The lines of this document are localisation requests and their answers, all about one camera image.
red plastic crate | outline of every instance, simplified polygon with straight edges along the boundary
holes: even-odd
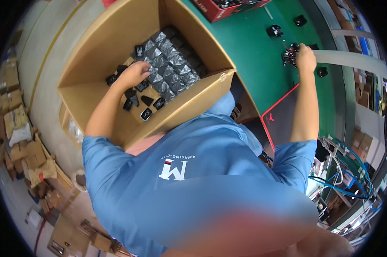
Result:
[[[191,0],[201,10],[203,15],[211,22],[214,23],[223,18],[227,18],[235,13],[244,12],[250,9],[263,7],[265,4],[272,0],[262,0],[253,4],[241,4],[228,8],[219,8],[212,0]]]

left hand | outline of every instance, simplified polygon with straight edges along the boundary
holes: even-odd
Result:
[[[150,66],[151,65],[149,63],[144,61],[138,61],[131,64],[122,72],[122,74],[112,86],[125,92],[129,88],[132,88],[141,83],[151,74],[148,71]]]

open cardboard box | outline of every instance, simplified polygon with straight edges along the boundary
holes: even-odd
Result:
[[[82,132],[108,91],[105,78],[156,31],[174,25],[193,47],[209,74],[146,122],[118,106],[113,143],[127,149],[147,136],[166,132],[201,115],[225,95],[235,65],[207,28],[179,0],[119,0],[85,31],[72,50],[58,83],[66,109]]]

box flap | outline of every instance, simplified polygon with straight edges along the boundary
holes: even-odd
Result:
[[[160,111],[154,113],[136,134],[129,137],[122,148],[128,149],[143,138],[159,132],[167,132],[203,114],[227,94],[231,88],[234,73],[234,69],[229,69],[195,83]]]

white printed logo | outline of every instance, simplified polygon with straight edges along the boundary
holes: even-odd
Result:
[[[179,172],[177,167],[173,168],[173,170],[170,170],[170,166],[173,161],[174,160],[171,160],[168,158],[165,159],[165,163],[162,169],[162,174],[159,177],[169,180],[170,175],[173,174],[176,181],[184,180],[187,161],[181,161],[182,162],[181,172]]]

